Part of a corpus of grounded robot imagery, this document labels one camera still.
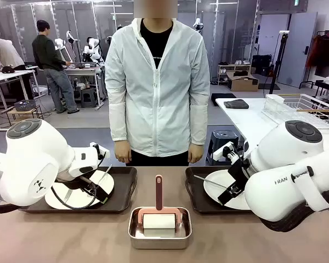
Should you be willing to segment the brown serving tray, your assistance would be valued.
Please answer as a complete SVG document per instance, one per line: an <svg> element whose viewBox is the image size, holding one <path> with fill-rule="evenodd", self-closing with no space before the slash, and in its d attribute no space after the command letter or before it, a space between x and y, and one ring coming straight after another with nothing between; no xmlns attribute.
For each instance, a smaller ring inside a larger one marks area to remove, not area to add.
<svg viewBox="0 0 329 263"><path fill-rule="evenodd" d="M31 206L21 208L20 211L31 214L120 214L131 203L131 197L137 185L137 169L134 167L112 167L110 174L115 181L115 188L105 204L96 204L89 209L80 210L54 209L41 199Z"/></svg>
<svg viewBox="0 0 329 263"><path fill-rule="evenodd" d="M195 178L198 175L202 178L207 177L210 173L215 171L228 171L229 165L224 166L204 166L204 167L188 167L185 170L185 187L189 194L192 208L195 212L201 215L224 215L224 214L252 214L251 210L241 210L222 206L214 201L205 192L203 187L203 180Z"/></svg>

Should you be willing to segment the grey step stool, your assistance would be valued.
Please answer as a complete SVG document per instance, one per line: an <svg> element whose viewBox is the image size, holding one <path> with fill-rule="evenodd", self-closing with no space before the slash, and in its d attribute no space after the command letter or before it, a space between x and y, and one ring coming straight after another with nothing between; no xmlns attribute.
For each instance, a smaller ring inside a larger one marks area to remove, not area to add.
<svg viewBox="0 0 329 263"><path fill-rule="evenodd" d="M97 106L97 99L93 89L81 90L81 106L82 108L95 108Z"/></svg>

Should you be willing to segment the pink handled lint roller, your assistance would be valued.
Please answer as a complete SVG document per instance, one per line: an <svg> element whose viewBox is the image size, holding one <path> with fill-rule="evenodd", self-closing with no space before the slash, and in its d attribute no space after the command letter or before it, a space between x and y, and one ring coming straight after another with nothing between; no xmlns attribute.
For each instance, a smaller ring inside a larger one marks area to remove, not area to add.
<svg viewBox="0 0 329 263"><path fill-rule="evenodd" d="M181 212L176 207L163 206L163 177L155 177L155 206L140 208L138 224L145 230L175 230L181 223Z"/></svg>

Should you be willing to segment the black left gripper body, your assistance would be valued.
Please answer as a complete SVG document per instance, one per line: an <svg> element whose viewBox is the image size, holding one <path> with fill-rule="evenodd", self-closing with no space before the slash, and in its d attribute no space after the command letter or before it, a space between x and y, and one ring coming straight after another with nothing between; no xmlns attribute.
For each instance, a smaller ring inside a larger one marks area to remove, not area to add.
<svg viewBox="0 0 329 263"><path fill-rule="evenodd" d="M78 185L79 188L86 193L96 193L97 186L96 184L91 181L89 178L85 178L84 176L78 177Z"/></svg>

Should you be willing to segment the man in beige top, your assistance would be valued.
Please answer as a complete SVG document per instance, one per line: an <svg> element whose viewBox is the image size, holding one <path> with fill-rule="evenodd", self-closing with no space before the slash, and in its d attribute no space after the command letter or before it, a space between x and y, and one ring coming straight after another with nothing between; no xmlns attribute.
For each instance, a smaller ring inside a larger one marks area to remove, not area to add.
<svg viewBox="0 0 329 263"><path fill-rule="evenodd" d="M0 39L0 63L3 67L10 66L14 71L26 70L26 66L12 42L5 39ZM23 75L22 80L29 100L33 100L32 89L30 85L30 76ZM17 101L25 100L24 92L20 81L11 82L12 93Z"/></svg>

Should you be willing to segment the white round plate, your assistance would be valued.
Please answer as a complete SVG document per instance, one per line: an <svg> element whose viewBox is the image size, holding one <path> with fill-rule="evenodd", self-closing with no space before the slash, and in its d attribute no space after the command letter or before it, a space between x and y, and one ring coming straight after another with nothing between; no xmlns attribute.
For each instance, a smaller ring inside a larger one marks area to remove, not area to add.
<svg viewBox="0 0 329 263"><path fill-rule="evenodd" d="M207 175L206 179L208 179L209 181L216 182L224 187L229 187L235 182L235 179L228 173L227 170L214 171ZM218 200L218 197L221 193L225 191L223 187L204 181L203 188L211 199L221 204L221 202ZM250 210L249 206L246 203L244 193L241 193L239 196L232 198L227 203L225 203L224 206L237 210Z"/></svg>
<svg viewBox="0 0 329 263"><path fill-rule="evenodd" d="M91 177L90 180L93 181L96 186L98 186L98 181L100 178L104 175L104 171L97 170ZM55 196L52 189L50 189L47 194L44 196L45 202L54 209L71 209L70 207L74 207L76 209L89 209L90 207L95 207L96 205L101 205L96 197L94 197L94 193L86 193L83 192L80 188L72 190L72 194L67 201L67 203L63 202L63 199L68 191L68 188L63 183L54 183L53 189L56 192L57 196L62 200L62 202L59 201L59 199ZM106 191L108 193L108 200L112 196L114 191L114 187L112 191Z"/></svg>

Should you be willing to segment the thin silver utensil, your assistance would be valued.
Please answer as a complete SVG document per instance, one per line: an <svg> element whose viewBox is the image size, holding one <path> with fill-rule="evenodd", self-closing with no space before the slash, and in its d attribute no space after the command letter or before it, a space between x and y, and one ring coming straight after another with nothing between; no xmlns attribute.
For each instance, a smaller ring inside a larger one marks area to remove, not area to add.
<svg viewBox="0 0 329 263"><path fill-rule="evenodd" d="M213 184L213 185L219 186L219 187L221 187L221 188L227 189L225 186L223 186L223 185L221 185L221 184L219 184L219 183L217 183L217 182L214 182L214 181L208 180L208 179L203 178L203 177L200 177L200 176L198 176L198 175L193 175L193 176L194 176L195 178L198 178L198 179L203 180L203 181L205 181L205 182L208 182L208 183L210 183L210 184Z"/></svg>

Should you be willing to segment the person's left forearm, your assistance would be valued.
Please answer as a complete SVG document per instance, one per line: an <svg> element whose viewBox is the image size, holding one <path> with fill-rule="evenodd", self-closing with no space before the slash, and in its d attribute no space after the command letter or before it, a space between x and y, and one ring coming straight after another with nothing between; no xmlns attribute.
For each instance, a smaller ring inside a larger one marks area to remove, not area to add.
<svg viewBox="0 0 329 263"><path fill-rule="evenodd" d="M190 105L190 135L195 145L204 145L207 135L208 105Z"/></svg>

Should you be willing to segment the white desk with metal legs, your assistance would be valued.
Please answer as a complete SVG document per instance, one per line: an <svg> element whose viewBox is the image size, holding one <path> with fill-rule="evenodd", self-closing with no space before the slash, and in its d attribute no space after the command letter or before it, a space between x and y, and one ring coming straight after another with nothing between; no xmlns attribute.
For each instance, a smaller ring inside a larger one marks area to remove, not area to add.
<svg viewBox="0 0 329 263"><path fill-rule="evenodd" d="M20 81L20 84L21 84L21 88L22 88L22 92L24 94L24 98L25 98L25 100L28 100L27 92L26 92L25 85L24 85L22 77L23 76L30 76L30 75L33 75L36 87L38 89L38 93L40 93L38 82L37 82L34 70L23 70L23 71L21 70L21 71L15 71L14 73L2 73L2 72L0 72L0 97L2 99L2 103L3 103L3 106L5 107L5 109L7 109L7 104L6 104L6 101L4 99L4 96L3 96L3 93L2 93L2 90L1 90L1 84L8 83L8 82L11 82L11 81L16 81L18 79Z"/></svg>

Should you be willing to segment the person's right hand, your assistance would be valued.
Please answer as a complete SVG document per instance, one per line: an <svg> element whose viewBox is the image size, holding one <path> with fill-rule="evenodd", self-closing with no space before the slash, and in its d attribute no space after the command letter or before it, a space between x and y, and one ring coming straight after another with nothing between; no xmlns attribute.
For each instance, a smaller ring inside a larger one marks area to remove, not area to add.
<svg viewBox="0 0 329 263"><path fill-rule="evenodd" d="M131 147L127 140L115 141L115 157L125 164L132 160Z"/></svg>

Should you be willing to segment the black clothes rack with clothes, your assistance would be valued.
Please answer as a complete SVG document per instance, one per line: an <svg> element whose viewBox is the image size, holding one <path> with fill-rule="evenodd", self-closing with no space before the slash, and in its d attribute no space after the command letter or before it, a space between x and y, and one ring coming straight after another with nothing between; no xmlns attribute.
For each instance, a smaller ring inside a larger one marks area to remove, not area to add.
<svg viewBox="0 0 329 263"><path fill-rule="evenodd" d="M329 30L317 31L313 37L310 47L306 48L306 80L302 81L299 89L306 85L313 85L310 74L313 72L315 77L325 79L329 77Z"/></svg>

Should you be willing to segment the silver laptop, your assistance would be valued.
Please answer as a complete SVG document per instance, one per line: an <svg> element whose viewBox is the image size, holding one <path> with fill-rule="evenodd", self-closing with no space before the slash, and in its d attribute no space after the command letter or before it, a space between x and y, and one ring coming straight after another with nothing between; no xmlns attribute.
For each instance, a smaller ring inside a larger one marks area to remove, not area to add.
<svg viewBox="0 0 329 263"><path fill-rule="evenodd" d="M56 48L57 56L62 61L74 62L76 55L69 44Z"/></svg>

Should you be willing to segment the low shoe shelf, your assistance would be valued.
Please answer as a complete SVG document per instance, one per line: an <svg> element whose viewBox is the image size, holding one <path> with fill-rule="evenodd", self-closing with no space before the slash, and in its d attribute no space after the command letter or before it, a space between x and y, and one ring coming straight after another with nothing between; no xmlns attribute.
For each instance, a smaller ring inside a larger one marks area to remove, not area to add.
<svg viewBox="0 0 329 263"><path fill-rule="evenodd" d="M228 83L228 72L235 71L251 71L251 63L249 61L237 60L233 64L228 62L220 62L217 69L217 84L225 85Z"/></svg>

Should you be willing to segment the person's left hand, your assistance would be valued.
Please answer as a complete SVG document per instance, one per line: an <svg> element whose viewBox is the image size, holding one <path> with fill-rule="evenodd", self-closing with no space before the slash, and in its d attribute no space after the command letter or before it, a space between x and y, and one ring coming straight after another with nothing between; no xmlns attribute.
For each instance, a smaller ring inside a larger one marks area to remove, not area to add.
<svg viewBox="0 0 329 263"><path fill-rule="evenodd" d="M203 156L204 146L191 143L188 150L188 162L197 163Z"/></svg>

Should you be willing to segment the silver fork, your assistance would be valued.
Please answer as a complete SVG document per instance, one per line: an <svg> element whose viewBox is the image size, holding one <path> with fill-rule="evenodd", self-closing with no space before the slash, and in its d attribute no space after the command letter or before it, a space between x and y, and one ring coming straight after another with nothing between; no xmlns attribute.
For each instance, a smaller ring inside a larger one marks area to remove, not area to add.
<svg viewBox="0 0 329 263"><path fill-rule="evenodd" d="M110 165L107 170L105 171L104 175L98 181L98 185L101 186L105 191L112 191L114 187L114 179L110 175L109 171L112 165Z"/></svg>

